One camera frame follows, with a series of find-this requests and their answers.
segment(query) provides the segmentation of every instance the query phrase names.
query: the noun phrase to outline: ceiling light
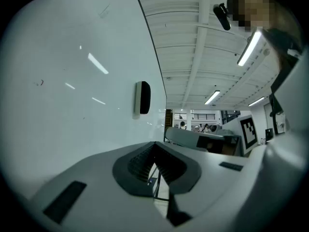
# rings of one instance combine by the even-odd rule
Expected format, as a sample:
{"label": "ceiling light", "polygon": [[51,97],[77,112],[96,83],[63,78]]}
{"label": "ceiling light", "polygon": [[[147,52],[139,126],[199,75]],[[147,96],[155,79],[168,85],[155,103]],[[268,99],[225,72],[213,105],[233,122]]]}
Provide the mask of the ceiling light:
{"label": "ceiling light", "polygon": [[265,99],[265,97],[262,97],[262,98],[258,99],[257,101],[251,103],[249,106],[253,106],[253,105],[257,104],[258,102],[260,102],[260,101],[262,101],[264,99]]}
{"label": "ceiling light", "polygon": [[66,86],[68,86],[68,87],[70,87],[70,88],[72,88],[72,89],[75,89],[72,85],[70,85],[70,84],[68,84],[68,83],[66,83]]}
{"label": "ceiling light", "polygon": [[108,74],[108,71],[95,59],[94,56],[92,56],[91,53],[88,54],[88,59],[104,74]]}
{"label": "ceiling light", "polygon": [[99,102],[99,103],[101,103],[101,104],[106,105],[104,102],[101,102],[101,101],[97,100],[96,98],[93,98],[93,97],[92,97],[92,99],[95,100],[96,102]]}
{"label": "ceiling light", "polygon": [[216,90],[216,91],[212,94],[212,96],[205,102],[205,105],[208,105],[209,103],[211,103],[211,101],[212,101],[214,98],[216,98],[216,96],[217,96],[218,94],[220,94],[220,90]]}
{"label": "ceiling light", "polygon": [[261,35],[262,34],[259,31],[255,31],[253,33],[251,40],[248,42],[244,52],[241,54],[240,59],[237,62],[237,64],[239,66],[243,66],[245,64],[245,62],[248,60],[248,58],[250,57],[252,51],[254,50],[257,42],[259,41]]}

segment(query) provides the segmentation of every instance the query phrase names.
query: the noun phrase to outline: railing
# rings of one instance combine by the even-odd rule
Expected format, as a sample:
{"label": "railing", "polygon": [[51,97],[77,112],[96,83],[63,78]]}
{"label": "railing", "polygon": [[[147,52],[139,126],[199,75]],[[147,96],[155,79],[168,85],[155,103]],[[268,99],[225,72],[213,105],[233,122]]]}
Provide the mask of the railing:
{"label": "railing", "polygon": [[[186,113],[175,113],[174,119],[187,120]],[[191,114],[191,120],[215,120],[215,114]]]}
{"label": "railing", "polygon": [[158,200],[169,202],[169,199],[163,199],[163,198],[158,197],[159,188],[160,188],[160,182],[161,182],[161,173],[159,172],[158,178],[153,178],[153,175],[154,175],[156,170],[157,170],[157,167],[155,168],[155,170],[151,174],[150,178],[148,179],[148,185],[153,187],[155,185],[155,183],[157,182],[157,185],[156,185],[156,188],[155,188],[155,191],[154,191],[154,199],[158,199]]}
{"label": "railing", "polygon": [[222,124],[224,125],[234,118],[237,118],[238,116],[240,116],[240,111],[236,111],[234,114],[226,114],[224,117],[222,117]]}

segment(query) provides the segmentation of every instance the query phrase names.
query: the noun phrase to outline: white wall panel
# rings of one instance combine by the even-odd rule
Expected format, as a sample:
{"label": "white wall panel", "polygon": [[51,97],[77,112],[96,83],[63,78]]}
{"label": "white wall panel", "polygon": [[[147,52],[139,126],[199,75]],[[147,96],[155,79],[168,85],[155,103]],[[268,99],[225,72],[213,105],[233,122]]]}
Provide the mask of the white wall panel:
{"label": "white wall panel", "polygon": [[265,99],[257,105],[250,107],[259,143],[261,138],[265,138],[265,130],[268,128],[264,109],[264,105],[267,103],[269,103],[269,99]]}
{"label": "white wall panel", "polygon": [[[87,156],[163,140],[166,96],[138,0],[35,0],[0,47],[1,166],[26,198]],[[140,118],[137,81],[151,87]]]}

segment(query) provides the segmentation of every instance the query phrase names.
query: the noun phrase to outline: ceiling beam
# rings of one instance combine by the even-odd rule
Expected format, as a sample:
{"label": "ceiling beam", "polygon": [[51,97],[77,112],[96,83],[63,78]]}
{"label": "ceiling beam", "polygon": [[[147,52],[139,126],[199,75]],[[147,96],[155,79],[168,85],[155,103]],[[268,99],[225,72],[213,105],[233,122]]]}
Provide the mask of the ceiling beam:
{"label": "ceiling beam", "polygon": [[180,70],[162,70],[162,74],[163,73],[175,73],[175,72],[190,72],[189,69],[180,69]]}
{"label": "ceiling beam", "polygon": [[[198,0],[198,22],[200,24],[208,24],[209,22],[209,11],[210,11],[211,0]],[[193,58],[193,64],[191,67],[191,73],[188,81],[188,85],[184,94],[183,102],[186,102],[193,86],[197,71],[199,69],[206,42],[207,28],[199,27],[197,29],[197,45],[195,47],[195,53]]]}
{"label": "ceiling beam", "polygon": [[246,105],[251,104],[252,102],[258,100],[259,98],[263,97],[266,92],[270,91],[271,85],[274,83],[277,75],[275,75],[271,81],[269,81],[264,87],[262,87],[259,91],[257,91],[255,94],[251,95],[250,97],[244,99],[241,103],[244,103]]}
{"label": "ceiling beam", "polygon": [[141,3],[142,3],[143,8],[147,8],[147,6],[155,7],[156,4],[160,4],[160,3],[198,2],[198,1],[199,0],[141,0]]}
{"label": "ceiling beam", "polygon": [[167,23],[155,23],[155,24],[149,24],[149,27],[151,30],[158,30],[163,28],[174,28],[178,26],[187,26],[187,27],[198,27],[198,28],[205,28],[205,29],[213,29],[217,31],[221,31],[223,33],[229,33],[233,34],[235,36],[238,36],[240,38],[243,38],[244,40],[247,40],[247,37],[245,35],[239,34],[237,32],[233,31],[226,31],[222,27],[216,27],[216,26],[210,26],[204,23],[197,23],[197,22],[187,22],[187,21],[178,21],[178,22],[167,22]]}
{"label": "ceiling beam", "polygon": [[197,34],[196,33],[191,33],[191,32],[177,32],[177,33],[158,33],[158,34],[152,34],[153,37],[167,37],[167,36],[174,36],[174,37],[180,37],[180,36],[190,36],[192,38],[196,38]]}
{"label": "ceiling beam", "polygon": [[[169,101],[167,100],[167,103],[182,103],[183,101]],[[204,105],[205,103],[204,102],[201,102],[201,101],[185,101],[184,103],[199,103],[201,105]],[[218,103],[218,104],[227,104],[227,105],[246,105],[244,103]]]}
{"label": "ceiling beam", "polygon": [[192,9],[182,9],[182,10],[164,10],[162,12],[152,12],[152,13],[148,13],[148,14],[145,14],[146,17],[149,17],[149,16],[163,16],[163,15],[166,15],[166,16],[170,16],[169,13],[175,13],[173,15],[177,15],[177,14],[180,14],[180,15],[193,15],[192,13],[194,14],[198,14],[198,10],[195,10],[193,11]]}
{"label": "ceiling beam", "polygon": [[179,46],[194,47],[195,44],[193,43],[175,43],[175,44],[161,44],[161,45],[158,44],[155,48],[160,49],[160,48],[179,47]]}
{"label": "ceiling beam", "polygon": [[253,65],[248,69],[248,71],[241,77],[241,79],[234,86],[232,86],[227,93],[223,94],[214,103],[223,102],[227,98],[231,97],[235,91],[239,90],[243,84],[249,81],[251,75],[258,69],[258,67],[264,61],[265,55],[263,54],[263,52],[266,48],[269,48],[267,43],[264,44],[264,47],[261,49],[259,56],[254,61]]}
{"label": "ceiling beam", "polygon": [[[219,80],[227,80],[227,81],[239,81],[238,77],[234,77],[232,75],[222,75],[222,74],[212,74],[212,73],[203,73],[203,72],[197,72],[198,77],[197,78],[203,78],[203,79],[219,79]],[[189,72],[164,72],[162,73],[163,77],[188,77],[190,75]]]}
{"label": "ceiling beam", "polygon": [[191,3],[190,9],[188,9],[188,4],[157,4],[155,7],[144,8],[145,15],[149,15],[150,13],[158,13],[158,12],[165,12],[165,11],[182,11],[182,10],[190,10],[198,12],[198,5],[195,3]]}

